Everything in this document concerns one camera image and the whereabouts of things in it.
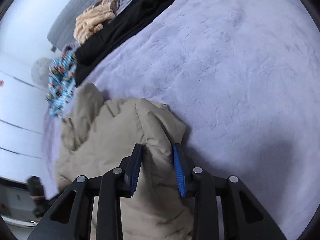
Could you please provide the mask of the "beige puffer jacket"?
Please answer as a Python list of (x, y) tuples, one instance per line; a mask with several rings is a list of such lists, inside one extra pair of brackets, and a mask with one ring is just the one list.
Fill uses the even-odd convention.
[(64, 190), (79, 175), (102, 176), (140, 144), (144, 153), (137, 190), (120, 201), (124, 238), (190, 239), (193, 217), (180, 199), (171, 155), (185, 129), (163, 103), (105, 100), (87, 83), (62, 119), (58, 188)]

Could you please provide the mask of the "white wardrobe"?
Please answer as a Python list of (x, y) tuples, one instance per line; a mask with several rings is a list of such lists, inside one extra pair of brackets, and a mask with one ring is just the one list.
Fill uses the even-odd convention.
[(45, 95), (28, 65), (1, 53), (1, 177), (49, 177), (41, 150)]

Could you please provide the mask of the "blue monkey print pajamas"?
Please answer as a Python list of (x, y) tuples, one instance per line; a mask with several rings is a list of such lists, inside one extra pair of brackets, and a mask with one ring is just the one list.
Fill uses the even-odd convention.
[(76, 49), (72, 46), (67, 46), (49, 65), (46, 100), (49, 104), (49, 114), (54, 118), (62, 116), (73, 97), (77, 68), (75, 51)]

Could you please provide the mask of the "lavender fleece bed blanket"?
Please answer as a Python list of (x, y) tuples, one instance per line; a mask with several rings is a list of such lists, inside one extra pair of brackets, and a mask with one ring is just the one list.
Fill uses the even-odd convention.
[[(117, 16), (132, 0), (120, 2)], [(205, 177), (236, 176), (274, 229), (247, 239), (298, 239), (319, 206), (319, 31), (299, 0), (174, 0), (107, 55), (59, 118), (46, 149), (55, 170), (62, 119), (78, 91), (163, 103)]]

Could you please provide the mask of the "grey padded headboard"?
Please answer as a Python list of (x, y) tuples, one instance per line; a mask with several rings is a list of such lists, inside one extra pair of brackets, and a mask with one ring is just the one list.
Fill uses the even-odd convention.
[(47, 40), (51, 43), (51, 51), (62, 50), (69, 43), (74, 42), (74, 28), (76, 18), (83, 11), (95, 4), (99, 0), (70, 0), (60, 12), (47, 35)]

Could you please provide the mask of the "tan striped fluffy garment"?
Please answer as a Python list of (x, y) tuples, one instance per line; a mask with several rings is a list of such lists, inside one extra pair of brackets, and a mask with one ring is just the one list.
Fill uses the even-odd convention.
[(76, 18), (73, 36), (78, 44), (83, 45), (93, 34), (102, 30), (103, 22), (111, 22), (119, 5), (118, 0), (100, 0), (86, 8)]

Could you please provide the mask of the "black garment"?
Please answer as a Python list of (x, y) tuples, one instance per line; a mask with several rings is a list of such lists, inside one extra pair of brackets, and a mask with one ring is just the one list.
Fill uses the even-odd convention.
[(75, 52), (77, 67), (75, 85), (78, 87), (108, 54), (148, 26), (172, 5), (174, 0), (132, 0), (126, 8), (103, 29), (92, 35)]

